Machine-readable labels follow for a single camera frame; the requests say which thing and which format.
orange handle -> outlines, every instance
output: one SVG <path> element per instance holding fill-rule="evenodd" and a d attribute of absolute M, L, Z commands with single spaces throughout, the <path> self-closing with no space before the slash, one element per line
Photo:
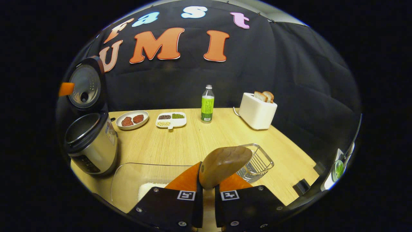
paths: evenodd
<path fill-rule="evenodd" d="M 72 94 L 74 88 L 75 88 L 74 83 L 63 82 L 60 86 L 59 97 Z"/>

white toaster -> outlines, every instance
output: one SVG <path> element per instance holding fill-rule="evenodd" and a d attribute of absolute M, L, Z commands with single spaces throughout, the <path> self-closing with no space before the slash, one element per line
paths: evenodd
<path fill-rule="evenodd" d="M 243 93 L 239 116 L 255 130 L 269 129 L 278 105 L 263 102 L 253 95 L 253 93 Z"/>

divided white tray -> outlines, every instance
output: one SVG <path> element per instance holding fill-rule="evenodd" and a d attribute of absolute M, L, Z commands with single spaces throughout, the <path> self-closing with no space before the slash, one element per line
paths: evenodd
<path fill-rule="evenodd" d="M 172 118 L 173 114 L 181 114 L 184 116 L 184 118 Z M 170 115 L 170 119 L 159 119 L 160 116 L 162 115 Z M 158 123 L 167 123 L 170 122 L 170 125 L 159 125 Z M 168 128 L 168 129 L 173 129 L 173 127 L 181 127 L 186 125 L 187 119 L 186 119 L 186 114 L 183 112 L 170 112 L 170 113 L 162 113 L 159 114 L 156 118 L 156 126 L 159 128 Z"/>

black beans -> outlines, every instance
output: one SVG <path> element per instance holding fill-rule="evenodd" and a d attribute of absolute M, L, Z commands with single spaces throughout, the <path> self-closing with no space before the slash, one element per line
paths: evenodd
<path fill-rule="evenodd" d="M 170 115 L 160 115 L 159 119 L 170 119 Z"/>

orange letter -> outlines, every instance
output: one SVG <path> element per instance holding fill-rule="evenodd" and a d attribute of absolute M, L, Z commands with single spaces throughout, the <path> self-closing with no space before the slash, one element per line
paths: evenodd
<path fill-rule="evenodd" d="M 143 49 L 147 57 L 151 60 L 156 55 L 157 51 L 162 47 L 160 53 L 157 55 L 158 59 L 177 59 L 180 57 L 178 53 L 179 36 L 185 30 L 180 27 L 169 28 L 156 40 L 151 31 L 145 31 L 137 34 L 136 47 L 134 49 L 133 57 L 130 63 L 140 63 L 145 60 L 143 56 Z"/>
<path fill-rule="evenodd" d="M 107 37 L 106 41 L 104 41 L 103 44 L 109 42 L 111 39 L 113 39 L 114 37 L 116 37 L 116 36 L 119 34 L 119 33 L 117 33 L 117 32 L 123 30 L 123 29 L 126 27 L 127 23 L 130 23 L 130 22 L 133 21 L 133 20 L 134 20 L 134 18 L 131 18 L 131 19 L 127 20 L 126 22 L 124 22 L 124 23 L 116 26 L 115 28 L 113 28 L 113 29 L 112 29 L 112 32 L 110 32 L 109 37 Z"/>
<path fill-rule="evenodd" d="M 100 56 L 100 59 L 103 62 L 103 67 L 104 67 L 104 72 L 105 73 L 112 70 L 112 68 L 115 66 L 116 61 L 117 61 L 117 54 L 119 52 L 119 46 L 122 44 L 122 42 L 123 42 L 123 40 L 119 40 L 119 41 L 115 42 L 112 45 L 112 48 L 113 48 L 112 58 L 111 58 L 109 64 L 106 64 L 106 53 L 109 50 L 109 47 L 105 47 L 99 52 L 99 56 Z"/>
<path fill-rule="evenodd" d="M 209 50 L 203 57 L 210 61 L 226 61 L 223 50 L 225 48 L 225 40 L 229 38 L 229 34 L 221 31 L 207 31 L 207 34 L 210 35 Z"/>

